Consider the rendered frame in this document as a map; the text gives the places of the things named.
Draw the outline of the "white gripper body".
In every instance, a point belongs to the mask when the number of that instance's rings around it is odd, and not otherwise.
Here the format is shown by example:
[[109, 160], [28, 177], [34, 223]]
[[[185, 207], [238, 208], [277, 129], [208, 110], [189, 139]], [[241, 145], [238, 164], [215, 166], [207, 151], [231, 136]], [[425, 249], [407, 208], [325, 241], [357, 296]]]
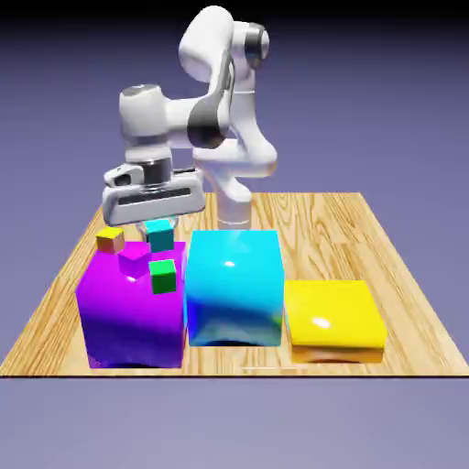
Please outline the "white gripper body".
[[103, 218], [107, 225], [139, 222], [197, 213], [205, 208], [203, 175], [185, 170], [157, 185], [105, 187]]

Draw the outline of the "small cyan cube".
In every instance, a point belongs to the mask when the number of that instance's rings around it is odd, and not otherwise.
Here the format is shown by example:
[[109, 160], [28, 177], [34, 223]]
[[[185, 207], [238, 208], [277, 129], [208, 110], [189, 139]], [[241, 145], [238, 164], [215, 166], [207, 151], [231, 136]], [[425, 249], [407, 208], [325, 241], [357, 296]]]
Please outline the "small cyan cube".
[[146, 221], [145, 230], [152, 253], [170, 251], [174, 248], [174, 230], [169, 219]]

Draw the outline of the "large yellow box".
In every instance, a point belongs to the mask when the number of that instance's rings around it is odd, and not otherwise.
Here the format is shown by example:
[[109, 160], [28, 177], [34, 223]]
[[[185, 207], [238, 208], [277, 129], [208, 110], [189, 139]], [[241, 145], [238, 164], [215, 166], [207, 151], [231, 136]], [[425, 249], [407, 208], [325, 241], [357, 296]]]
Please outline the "large yellow box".
[[288, 280], [285, 307], [294, 362], [382, 361], [387, 328], [363, 280]]

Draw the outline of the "small magenta cube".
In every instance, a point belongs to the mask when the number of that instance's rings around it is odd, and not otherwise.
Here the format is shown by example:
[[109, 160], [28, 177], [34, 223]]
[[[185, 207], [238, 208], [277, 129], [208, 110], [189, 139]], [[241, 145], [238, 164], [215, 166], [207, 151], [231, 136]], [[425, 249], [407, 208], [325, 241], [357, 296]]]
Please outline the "small magenta cube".
[[150, 247], [145, 242], [128, 241], [118, 253], [120, 272], [128, 278], [138, 279], [148, 272], [151, 261]]

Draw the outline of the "small green cube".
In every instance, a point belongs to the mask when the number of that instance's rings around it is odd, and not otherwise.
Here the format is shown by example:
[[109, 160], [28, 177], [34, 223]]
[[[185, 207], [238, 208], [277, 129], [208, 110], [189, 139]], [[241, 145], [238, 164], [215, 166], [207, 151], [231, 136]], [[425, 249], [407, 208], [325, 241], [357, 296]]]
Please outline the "small green cube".
[[155, 295], [177, 290], [177, 270], [173, 259], [149, 263], [152, 291]]

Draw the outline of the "large magenta box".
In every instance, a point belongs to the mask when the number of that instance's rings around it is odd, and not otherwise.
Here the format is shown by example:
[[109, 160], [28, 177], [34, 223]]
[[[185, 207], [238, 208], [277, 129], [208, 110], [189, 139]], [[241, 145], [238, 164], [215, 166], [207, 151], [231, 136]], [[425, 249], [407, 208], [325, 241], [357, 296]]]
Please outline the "large magenta box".
[[173, 259], [177, 270], [177, 290], [159, 295], [152, 291], [149, 264], [133, 279], [120, 272], [118, 253], [94, 253], [76, 289], [91, 368], [181, 367], [186, 253], [181, 241], [171, 251], [151, 252], [151, 261]]

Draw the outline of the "small yellow cube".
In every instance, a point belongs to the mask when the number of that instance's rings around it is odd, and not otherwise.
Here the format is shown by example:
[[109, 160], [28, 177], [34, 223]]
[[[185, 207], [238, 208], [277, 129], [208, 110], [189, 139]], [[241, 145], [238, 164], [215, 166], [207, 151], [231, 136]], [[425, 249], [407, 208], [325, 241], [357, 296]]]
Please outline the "small yellow cube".
[[96, 234], [97, 250], [115, 255], [125, 247], [124, 230], [117, 227], [106, 226]]

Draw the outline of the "large cyan box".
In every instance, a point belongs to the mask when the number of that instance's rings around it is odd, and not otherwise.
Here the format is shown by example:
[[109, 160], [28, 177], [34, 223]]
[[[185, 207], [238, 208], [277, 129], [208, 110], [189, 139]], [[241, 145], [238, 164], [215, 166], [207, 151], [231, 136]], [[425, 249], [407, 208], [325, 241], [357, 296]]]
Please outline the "large cyan box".
[[277, 231], [194, 231], [185, 271], [189, 344], [279, 346], [284, 283]]

